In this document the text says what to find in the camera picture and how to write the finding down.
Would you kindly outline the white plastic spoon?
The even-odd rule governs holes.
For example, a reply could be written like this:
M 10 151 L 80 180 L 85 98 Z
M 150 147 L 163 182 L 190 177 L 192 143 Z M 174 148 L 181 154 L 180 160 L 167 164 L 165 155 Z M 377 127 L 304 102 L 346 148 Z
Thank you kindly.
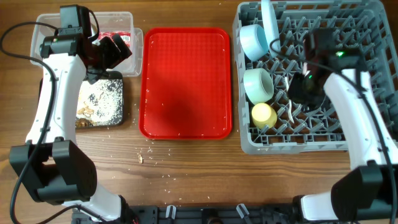
M 290 86 L 289 85 L 289 79 L 287 77 L 284 77 L 284 82 L 285 82 L 286 94 L 288 94 L 289 86 Z M 289 103 L 289 107 L 288 107 L 288 112 L 287 113 L 288 113 L 289 121 L 292 124 L 294 124 L 294 119 L 293 119 L 293 116 L 292 116 L 292 100 L 289 99 L 288 103 Z

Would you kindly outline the green bowl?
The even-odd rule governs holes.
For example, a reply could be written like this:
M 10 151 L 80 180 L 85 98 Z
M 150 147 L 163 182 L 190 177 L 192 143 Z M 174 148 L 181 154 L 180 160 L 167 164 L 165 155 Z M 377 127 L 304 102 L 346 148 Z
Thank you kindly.
M 274 84 L 270 73 L 263 68 L 246 70 L 243 75 L 244 89 L 254 105 L 269 101 L 274 95 Z

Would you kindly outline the yellow plastic cup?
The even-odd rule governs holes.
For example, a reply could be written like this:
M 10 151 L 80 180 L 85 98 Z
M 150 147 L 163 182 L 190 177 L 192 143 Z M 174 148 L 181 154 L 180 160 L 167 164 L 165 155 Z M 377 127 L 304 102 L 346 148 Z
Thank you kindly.
M 252 121 L 259 129 L 274 127 L 277 122 L 277 114 L 267 103 L 258 103 L 251 110 Z

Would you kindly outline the rice and food leftovers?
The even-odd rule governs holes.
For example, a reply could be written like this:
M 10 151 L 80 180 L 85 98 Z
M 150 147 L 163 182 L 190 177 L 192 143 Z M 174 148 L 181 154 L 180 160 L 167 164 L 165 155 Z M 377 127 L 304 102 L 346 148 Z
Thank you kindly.
M 117 126 L 123 121 L 123 80 L 102 79 L 81 84 L 75 127 Z

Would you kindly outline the light blue plate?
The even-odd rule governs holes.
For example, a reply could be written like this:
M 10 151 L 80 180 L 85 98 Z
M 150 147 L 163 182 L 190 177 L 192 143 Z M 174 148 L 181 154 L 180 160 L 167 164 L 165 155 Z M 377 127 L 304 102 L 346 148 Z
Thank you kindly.
M 261 14 L 266 41 L 270 50 L 270 54 L 274 58 L 277 56 L 277 53 L 275 53 L 272 49 L 279 51 L 280 42 L 277 40 L 279 38 L 279 30 L 277 26 L 275 10 L 270 0 L 261 1 Z

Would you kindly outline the light blue bowl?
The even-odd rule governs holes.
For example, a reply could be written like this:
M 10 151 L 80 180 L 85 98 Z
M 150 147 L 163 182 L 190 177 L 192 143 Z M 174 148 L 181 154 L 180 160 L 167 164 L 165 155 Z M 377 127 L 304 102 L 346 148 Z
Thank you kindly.
M 251 61 L 259 60 L 268 53 L 269 47 L 262 26 L 258 24 L 243 26 L 239 36 L 243 51 Z

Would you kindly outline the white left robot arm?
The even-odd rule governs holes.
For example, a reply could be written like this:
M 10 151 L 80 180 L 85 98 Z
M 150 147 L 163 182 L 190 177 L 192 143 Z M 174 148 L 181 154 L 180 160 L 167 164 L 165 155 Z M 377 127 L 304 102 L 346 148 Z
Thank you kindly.
M 44 70 L 34 123 L 21 146 L 10 150 L 9 161 L 36 202 L 79 209 L 103 223 L 137 223 L 126 200 L 98 183 L 93 161 L 78 148 L 75 118 L 85 79 L 99 76 L 131 55 L 119 35 L 97 35 L 89 24 L 67 24 L 46 37 L 38 63 Z

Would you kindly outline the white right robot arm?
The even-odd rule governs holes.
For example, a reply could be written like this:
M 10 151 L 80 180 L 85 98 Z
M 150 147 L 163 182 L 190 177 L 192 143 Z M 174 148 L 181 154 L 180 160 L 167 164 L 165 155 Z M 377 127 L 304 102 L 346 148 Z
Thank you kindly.
M 324 193 L 297 198 L 308 222 L 355 222 L 397 218 L 397 146 L 374 99 L 364 55 L 340 49 L 332 29 L 316 29 L 302 41 L 303 70 L 287 95 L 313 111 L 330 100 L 345 136 L 350 172 Z

